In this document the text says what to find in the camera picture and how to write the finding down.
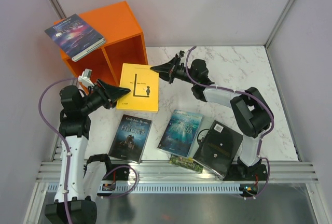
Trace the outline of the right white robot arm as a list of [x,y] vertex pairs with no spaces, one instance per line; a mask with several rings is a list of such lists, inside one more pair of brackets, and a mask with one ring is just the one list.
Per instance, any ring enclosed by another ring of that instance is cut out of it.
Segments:
[[150,68],[159,78],[173,83],[179,79],[192,84],[194,97],[203,102],[217,103],[233,111],[238,128],[243,134],[242,150],[237,173],[243,179],[249,179],[256,173],[255,163],[259,160],[262,138],[274,128],[274,115],[255,87],[244,91],[234,91],[215,85],[209,77],[206,62],[195,59],[191,66],[182,63],[179,56],[170,61]]

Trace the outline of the teal Jules Verne book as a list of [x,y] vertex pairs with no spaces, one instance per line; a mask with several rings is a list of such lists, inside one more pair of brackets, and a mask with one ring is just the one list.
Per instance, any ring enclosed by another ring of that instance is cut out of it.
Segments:
[[203,115],[176,109],[157,146],[163,152],[188,157]]

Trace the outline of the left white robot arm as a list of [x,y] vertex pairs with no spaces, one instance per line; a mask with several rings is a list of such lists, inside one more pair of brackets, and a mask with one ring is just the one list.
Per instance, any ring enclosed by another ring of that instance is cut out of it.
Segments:
[[100,107],[114,108],[130,91],[100,79],[91,86],[89,94],[81,93],[74,85],[60,91],[63,109],[55,133],[62,140],[61,175],[54,202],[45,207],[45,216],[51,223],[96,222],[97,190],[101,180],[112,177],[114,168],[105,153],[84,161],[91,127],[89,115]]

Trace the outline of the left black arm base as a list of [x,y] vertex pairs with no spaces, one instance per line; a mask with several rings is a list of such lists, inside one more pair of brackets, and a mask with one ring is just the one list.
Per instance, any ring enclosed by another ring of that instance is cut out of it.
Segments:
[[92,164],[85,166],[85,177],[87,171],[91,170],[91,175],[97,182],[109,181],[115,184],[117,181],[128,181],[130,174],[130,167],[125,164],[98,164],[96,168],[91,167]]

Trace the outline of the yellow book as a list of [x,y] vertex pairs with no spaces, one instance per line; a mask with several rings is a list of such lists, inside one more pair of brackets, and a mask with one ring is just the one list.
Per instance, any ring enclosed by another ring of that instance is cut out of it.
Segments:
[[158,111],[159,74],[150,65],[122,65],[120,86],[130,92],[117,101],[118,110]]

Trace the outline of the purple galaxy Crusoe book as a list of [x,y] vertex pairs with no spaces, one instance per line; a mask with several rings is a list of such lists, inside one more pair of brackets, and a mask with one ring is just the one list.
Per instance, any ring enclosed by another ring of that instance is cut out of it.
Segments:
[[77,14],[46,29],[45,33],[73,62],[79,61],[106,43],[105,37]]

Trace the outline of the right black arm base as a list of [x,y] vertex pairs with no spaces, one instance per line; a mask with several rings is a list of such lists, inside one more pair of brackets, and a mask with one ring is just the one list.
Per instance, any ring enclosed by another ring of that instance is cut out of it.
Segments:
[[232,164],[223,181],[265,181],[268,171],[264,164],[245,166]]

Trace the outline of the dark Wuthering Heights book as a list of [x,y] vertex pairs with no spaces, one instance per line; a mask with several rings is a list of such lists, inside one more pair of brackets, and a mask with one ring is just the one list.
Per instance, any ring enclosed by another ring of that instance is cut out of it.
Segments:
[[139,164],[151,124],[152,121],[148,119],[123,115],[108,155]]

